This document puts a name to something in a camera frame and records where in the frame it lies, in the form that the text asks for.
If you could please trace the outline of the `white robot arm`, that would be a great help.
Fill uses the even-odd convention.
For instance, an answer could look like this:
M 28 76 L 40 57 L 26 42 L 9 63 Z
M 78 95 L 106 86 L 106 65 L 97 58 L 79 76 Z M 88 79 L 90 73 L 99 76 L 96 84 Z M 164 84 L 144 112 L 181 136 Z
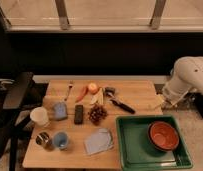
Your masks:
M 171 78 L 156 97 L 152 108 L 174 107 L 192 90 L 203 96 L 203 56 L 185 56 L 176 60 Z

